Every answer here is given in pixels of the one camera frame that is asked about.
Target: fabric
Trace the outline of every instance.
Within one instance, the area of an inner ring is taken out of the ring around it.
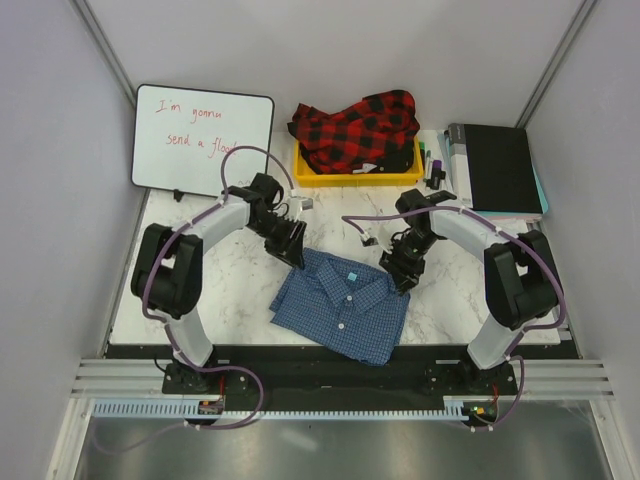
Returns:
[[[288,129],[316,173],[400,173],[413,165],[415,114],[411,94],[392,90],[332,115],[300,104]]]
[[[275,325],[370,365],[384,365],[400,341],[409,294],[368,265],[305,248],[270,309]]]

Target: book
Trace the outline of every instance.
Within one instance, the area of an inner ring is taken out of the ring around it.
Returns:
[[[524,129],[454,123],[448,137],[451,183],[465,206],[492,218],[534,221],[546,213]]]

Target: red plaid shirt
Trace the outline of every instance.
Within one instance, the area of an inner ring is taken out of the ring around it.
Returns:
[[[300,104],[288,127],[314,171],[352,173],[364,163],[379,165],[401,150],[413,152],[420,130],[415,114],[411,94],[392,90],[365,97],[333,115]]]

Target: white marble table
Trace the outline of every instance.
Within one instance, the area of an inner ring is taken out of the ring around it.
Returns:
[[[436,132],[420,132],[421,140],[439,158]],[[292,164],[293,142],[288,134],[275,133],[272,152],[285,165]],[[269,173],[286,185],[276,165]],[[304,212],[308,223],[305,246],[324,250],[351,260],[377,266],[381,250],[364,248],[355,229],[340,220],[344,214],[376,215],[396,213],[395,201],[412,187],[299,189],[314,200],[314,208]],[[423,185],[418,185],[424,193]],[[182,224],[212,204],[203,197],[185,196],[173,200],[170,192],[152,191],[138,233],[134,259],[144,227],[156,222]],[[394,221],[397,230],[406,228]],[[521,231],[524,222],[500,222]],[[269,304],[284,281],[289,267],[264,251],[264,240],[244,229],[225,238],[204,260],[204,279],[199,311],[209,339],[215,344],[300,345],[310,340],[270,324]],[[427,268],[420,284],[411,291],[411,302],[402,334],[402,344],[433,345],[470,342],[487,316],[484,302],[482,265],[449,241],[439,241],[426,256]],[[166,344],[157,322],[145,319],[141,301],[130,290],[132,265],[119,301],[110,342],[112,344]],[[550,323],[551,315],[541,319]],[[553,344],[560,339],[556,330],[528,333],[524,343]]]

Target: red writing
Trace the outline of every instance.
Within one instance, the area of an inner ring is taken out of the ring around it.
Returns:
[[[164,110],[171,110],[172,112],[182,112],[182,110],[180,109],[179,103],[171,103],[171,100],[169,100],[168,107],[165,105],[165,103],[167,103],[166,100],[160,100],[160,108],[156,110],[156,113],[160,113]]]
[[[214,112],[213,110],[198,110],[197,108],[193,109],[192,115],[193,115],[193,119],[191,120],[191,123],[196,123],[196,121],[198,120],[198,117],[205,117],[205,118],[221,118],[222,117],[222,114],[220,112]]]
[[[183,136],[179,136],[179,135],[167,135],[167,141],[165,142],[166,145],[188,145],[191,146],[191,143],[189,143],[189,135],[187,135],[186,137]]]
[[[211,155],[209,155],[209,158],[213,158],[216,152],[228,153],[229,150],[231,150],[232,148],[235,148],[236,145],[238,144],[238,142],[234,142],[233,145],[224,145],[220,137],[216,137],[215,141],[211,143],[213,144],[213,151],[211,152]]]

